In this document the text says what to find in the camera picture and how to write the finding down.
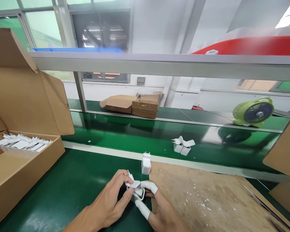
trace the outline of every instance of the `green conveyor belt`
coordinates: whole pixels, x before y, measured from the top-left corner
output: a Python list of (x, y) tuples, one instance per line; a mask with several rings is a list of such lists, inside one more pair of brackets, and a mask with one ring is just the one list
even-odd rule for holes
[[(118, 169), (128, 169), (137, 180), (141, 161), (66, 149), (62, 157), (0, 223), (0, 232), (59, 232), (91, 204)], [(151, 209), (151, 200), (145, 200)], [(115, 224), (104, 231), (153, 231), (130, 202)]]
[[(262, 163), (277, 140), (278, 133), (92, 113), (71, 112), (71, 115), (75, 134), (62, 136), (65, 141), (279, 173)], [(180, 135), (196, 143), (187, 156), (174, 152), (171, 139)]]
[[(76, 99), (68, 99), (70, 109), (80, 110), (81, 105), (80, 101)], [(102, 108), (99, 105), (98, 101), (86, 101), (87, 109), (89, 111), (96, 112), (108, 112), (108, 113), (119, 113), (115, 111), (109, 111), (106, 108)], [(223, 117), (208, 111), (198, 111), (198, 110), (188, 110), (188, 109), (177, 109), (177, 108), (168, 108), (168, 107), (159, 107), (157, 118), (163, 119), (173, 119), (173, 120), (183, 120), (183, 121), (194, 121), (194, 122), (203, 122), (203, 123), (213, 123), (213, 124), (228, 124), (232, 125), (232, 118)], [(269, 130), (284, 130), (289, 118), (282, 117), (270, 117), (264, 123), (264, 126), (261, 128)]]

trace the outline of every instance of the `metal rail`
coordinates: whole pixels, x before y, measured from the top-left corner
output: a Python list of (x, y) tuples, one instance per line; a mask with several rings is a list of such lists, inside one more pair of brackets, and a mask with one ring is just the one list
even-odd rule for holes
[(290, 56), (30, 52), (42, 70), (290, 81)]

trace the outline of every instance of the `brown cardboard box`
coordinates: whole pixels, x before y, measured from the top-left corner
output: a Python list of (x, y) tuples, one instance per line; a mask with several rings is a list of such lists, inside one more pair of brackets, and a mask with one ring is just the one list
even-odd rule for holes
[(53, 141), (31, 157), (0, 150), (1, 221), (64, 153), (60, 135), (74, 133), (63, 83), (40, 71), (14, 33), (4, 28), (0, 28), (0, 131)]
[(108, 110), (119, 111), (123, 113), (131, 113), (132, 101), (136, 100), (137, 96), (116, 95), (111, 96), (100, 102), (100, 106), (107, 107)]
[[(290, 122), (263, 163), (290, 176)], [(290, 180), (277, 185), (270, 195), (290, 212)]]
[(162, 92), (142, 96), (137, 94), (138, 99), (132, 102), (132, 114), (148, 118), (156, 118), (158, 114), (159, 101), (162, 95)]

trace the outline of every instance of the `ventilation fan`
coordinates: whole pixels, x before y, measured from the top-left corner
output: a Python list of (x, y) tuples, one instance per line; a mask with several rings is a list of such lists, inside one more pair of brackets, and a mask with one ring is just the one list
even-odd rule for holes
[(236, 125), (249, 124), (255, 127), (260, 127), (266, 119), (268, 119), (273, 111), (273, 101), (270, 98), (262, 97), (254, 101), (246, 101), (238, 104), (233, 110)]

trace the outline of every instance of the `finger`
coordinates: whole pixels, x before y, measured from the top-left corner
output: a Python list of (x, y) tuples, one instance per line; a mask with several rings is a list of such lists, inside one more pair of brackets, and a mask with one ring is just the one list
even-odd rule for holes
[(123, 211), (125, 210), (128, 203), (130, 202), (133, 193), (134, 193), (134, 188), (128, 188), (123, 194), (122, 198), (115, 205), (114, 211), (120, 212), (120, 215), (122, 215)]
[(128, 171), (127, 170), (125, 170), (125, 169), (119, 169), (119, 170), (117, 170), (117, 172), (114, 174), (114, 176), (112, 177), (112, 179), (111, 179), (111, 181), (110, 182), (115, 182), (115, 180), (117, 179), (117, 177), (119, 176), (119, 175), (121, 175), (121, 174), (126, 174), (126, 175), (128, 175)]
[(140, 210), (141, 214), (148, 220), (150, 210), (141, 200), (135, 200), (136, 207)]
[(156, 194), (156, 192), (158, 190), (158, 187), (156, 186), (156, 184), (154, 182), (147, 181), (147, 180), (141, 181), (140, 187), (150, 190), (154, 195)]
[(152, 192), (147, 192), (147, 193), (145, 194), (145, 196), (150, 197), (150, 198), (155, 198), (155, 195), (153, 195)]
[(123, 174), (120, 174), (117, 177), (117, 179), (116, 179), (116, 181), (114, 183), (114, 186), (119, 190), (120, 187), (122, 186), (122, 184), (125, 183), (125, 182), (128, 182), (129, 184), (133, 184), (134, 183), (134, 181), (130, 177), (125, 176)]

